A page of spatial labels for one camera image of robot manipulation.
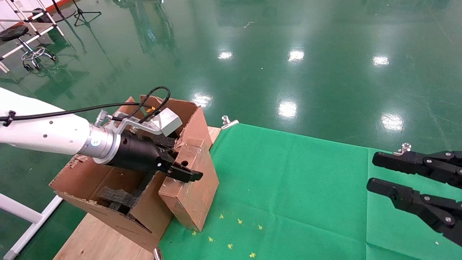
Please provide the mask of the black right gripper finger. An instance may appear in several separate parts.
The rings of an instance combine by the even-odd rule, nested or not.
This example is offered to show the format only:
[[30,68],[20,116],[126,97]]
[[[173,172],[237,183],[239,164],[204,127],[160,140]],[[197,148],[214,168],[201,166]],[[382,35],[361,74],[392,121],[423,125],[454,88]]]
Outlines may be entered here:
[[402,155],[376,152],[375,166],[407,174],[418,174],[452,187],[462,187],[462,152],[441,151],[432,154],[408,151]]
[[368,180],[368,191],[387,196],[396,209],[416,215],[433,231],[462,245],[462,204],[454,199],[421,194],[411,187],[382,179]]

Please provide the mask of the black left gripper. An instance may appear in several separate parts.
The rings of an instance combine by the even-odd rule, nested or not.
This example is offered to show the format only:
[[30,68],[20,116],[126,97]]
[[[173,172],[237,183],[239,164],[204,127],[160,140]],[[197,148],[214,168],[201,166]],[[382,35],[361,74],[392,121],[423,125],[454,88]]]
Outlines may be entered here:
[[124,131],[119,148],[108,165],[140,172],[167,172],[168,177],[184,183],[199,181],[203,177],[202,172],[174,161],[169,152],[157,146],[151,138]]

